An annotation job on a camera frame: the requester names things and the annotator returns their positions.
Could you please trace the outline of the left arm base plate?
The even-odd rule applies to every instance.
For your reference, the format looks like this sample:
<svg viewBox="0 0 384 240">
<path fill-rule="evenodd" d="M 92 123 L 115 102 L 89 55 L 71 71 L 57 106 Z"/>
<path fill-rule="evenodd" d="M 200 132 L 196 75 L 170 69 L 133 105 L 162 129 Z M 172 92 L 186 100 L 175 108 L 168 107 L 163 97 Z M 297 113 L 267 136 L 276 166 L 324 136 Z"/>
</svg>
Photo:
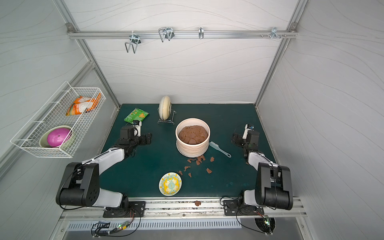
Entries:
<svg viewBox="0 0 384 240">
<path fill-rule="evenodd" d="M 142 217 L 146 208 L 145 201 L 122 203 L 117 208 L 106 208 L 104 218 L 132 218 Z"/>
</svg>

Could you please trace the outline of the light teal scrub brush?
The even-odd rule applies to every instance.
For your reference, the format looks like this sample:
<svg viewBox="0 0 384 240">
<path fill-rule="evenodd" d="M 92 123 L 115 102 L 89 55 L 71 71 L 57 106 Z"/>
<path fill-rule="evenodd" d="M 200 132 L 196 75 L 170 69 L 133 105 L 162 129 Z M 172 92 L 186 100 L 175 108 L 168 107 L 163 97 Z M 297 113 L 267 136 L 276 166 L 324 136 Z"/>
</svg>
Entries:
<svg viewBox="0 0 384 240">
<path fill-rule="evenodd" d="M 224 155 L 225 155 L 226 157 L 228 157 L 228 158 L 231 158 L 231 157 L 232 157 L 231 154 L 229 154 L 229 153 L 227 153 L 226 151 L 222 150 L 222 149 L 219 147 L 219 145 L 216 144 L 216 143 L 214 143 L 214 142 L 209 142 L 209 146 L 212 147 L 213 149 L 215 149 L 215 150 L 221 152 L 222 154 L 224 154 Z"/>
</svg>

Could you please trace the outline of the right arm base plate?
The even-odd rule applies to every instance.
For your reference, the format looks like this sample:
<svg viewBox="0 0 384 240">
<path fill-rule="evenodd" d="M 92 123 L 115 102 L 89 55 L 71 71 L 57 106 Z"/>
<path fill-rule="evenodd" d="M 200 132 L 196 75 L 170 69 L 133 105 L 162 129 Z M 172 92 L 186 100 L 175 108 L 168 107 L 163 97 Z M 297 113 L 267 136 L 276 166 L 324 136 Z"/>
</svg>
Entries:
<svg viewBox="0 0 384 240">
<path fill-rule="evenodd" d="M 225 216 L 263 216 L 264 209 L 258 206 L 240 204 L 238 200 L 224 199 L 221 201 Z"/>
</svg>

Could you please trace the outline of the white ceramic pot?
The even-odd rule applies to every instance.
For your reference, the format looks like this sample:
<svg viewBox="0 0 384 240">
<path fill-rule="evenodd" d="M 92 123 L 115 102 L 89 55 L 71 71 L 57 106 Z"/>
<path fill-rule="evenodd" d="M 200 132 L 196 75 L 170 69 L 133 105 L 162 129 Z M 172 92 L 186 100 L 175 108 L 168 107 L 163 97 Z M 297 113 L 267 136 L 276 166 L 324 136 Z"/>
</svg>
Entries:
<svg viewBox="0 0 384 240">
<path fill-rule="evenodd" d="M 205 131 L 207 132 L 206 139 L 199 144 L 191 145 L 191 144 L 184 143 L 179 137 L 180 132 L 183 130 L 183 128 L 192 127 L 192 126 L 200 126 L 204 128 Z M 196 158 L 203 155 L 208 150 L 210 137 L 211 137 L 211 129 L 209 125 L 203 120 L 200 120 L 197 118 L 189 118 L 181 121 L 177 125 L 175 130 L 175 135 L 176 135 L 176 146 L 178 151 L 185 157 Z"/>
</svg>

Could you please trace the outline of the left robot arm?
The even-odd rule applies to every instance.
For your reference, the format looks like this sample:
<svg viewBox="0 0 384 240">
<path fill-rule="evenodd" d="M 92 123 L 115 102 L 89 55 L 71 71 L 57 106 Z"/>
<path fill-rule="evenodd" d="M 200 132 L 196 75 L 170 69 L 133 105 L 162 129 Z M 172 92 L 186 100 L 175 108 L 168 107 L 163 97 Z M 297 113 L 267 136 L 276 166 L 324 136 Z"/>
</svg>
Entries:
<svg viewBox="0 0 384 240">
<path fill-rule="evenodd" d="M 63 210 L 85 207 L 104 208 L 105 218 L 141 216 L 145 202 L 130 203 L 126 194 L 100 187 L 100 175 L 117 163 L 131 157 L 138 146 L 149 145 L 152 134 L 142 134 L 139 127 L 121 128 L 120 138 L 107 151 L 81 163 L 69 163 L 64 171 L 56 195 L 56 203 Z"/>
</svg>

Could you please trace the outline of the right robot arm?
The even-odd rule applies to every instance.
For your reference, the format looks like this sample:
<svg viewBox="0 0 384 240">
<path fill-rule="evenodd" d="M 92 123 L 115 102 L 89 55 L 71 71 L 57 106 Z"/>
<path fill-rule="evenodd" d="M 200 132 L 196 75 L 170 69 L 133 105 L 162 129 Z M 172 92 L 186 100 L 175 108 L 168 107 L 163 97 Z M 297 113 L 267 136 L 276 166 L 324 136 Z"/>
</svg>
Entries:
<svg viewBox="0 0 384 240">
<path fill-rule="evenodd" d="M 234 133 L 231 143 L 243 149 L 246 163 L 257 171 L 255 188 L 242 190 L 239 206 L 291 210 L 294 204 L 291 171 L 259 151 L 260 133 L 246 125 L 243 134 Z"/>
</svg>

